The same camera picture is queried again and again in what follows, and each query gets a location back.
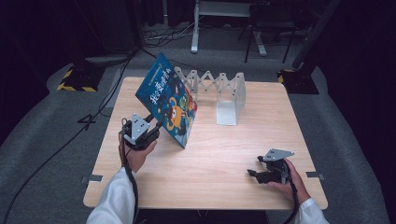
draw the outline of white metal bookend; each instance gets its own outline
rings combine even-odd
[[[236,125],[239,114],[245,106],[246,87],[245,77],[243,73],[237,73],[231,80],[227,78],[225,73],[220,73],[217,78],[213,78],[212,74],[207,71],[201,77],[198,76],[196,70],[191,70],[185,76],[179,67],[175,67],[177,75],[183,80],[184,84],[190,89],[195,100],[198,99],[198,89],[204,91],[215,87],[218,93],[217,99],[217,124]],[[209,78],[209,84],[205,84],[203,80]]]

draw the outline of wooden table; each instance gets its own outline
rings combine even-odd
[[[134,94],[143,79],[123,80],[107,127],[93,175],[102,182],[90,182],[84,203],[96,206],[110,178],[120,169],[118,132],[123,118],[135,112],[149,114]],[[198,110],[185,149],[161,129],[154,151],[137,173],[139,206],[169,209],[291,209],[285,197],[258,184],[247,169],[265,171],[257,157],[270,148],[295,152],[296,166],[311,196],[320,208],[327,200],[318,178],[305,172],[315,167],[285,88],[279,83],[246,82],[247,101],[237,126],[216,124],[215,90],[199,92]]]

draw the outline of black stand base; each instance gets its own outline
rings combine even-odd
[[[98,91],[98,85],[105,67],[89,66],[78,69],[71,66],[58,86],[58,91]]]
[[[289,94],[319,94],[312,77],[302,76],[298,70],[282,69],[277,72],[277,80]]]

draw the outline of children's picture book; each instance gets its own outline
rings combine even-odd
[[[198,106],[163,53],[157,57],[135,95],[185,148]]]

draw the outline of person's left hand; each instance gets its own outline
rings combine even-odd
[[[119,134],[119,153],[120,153],[120,159],[121,159],[121,166],[123,165],[123,156],[122,156],[122,135]],[[143,164],[146,161],[147,155],[154,150],[155,146],[157,145],[157,140],[153,141],[148,148],[142,151],[136,151],[128,147],[126,144],[125,146],[125,154],[127,154],[126,158],[128,159],[128,164],[129,167],[131,167],[131,170],[137,173],[137,171],[143,166]]]

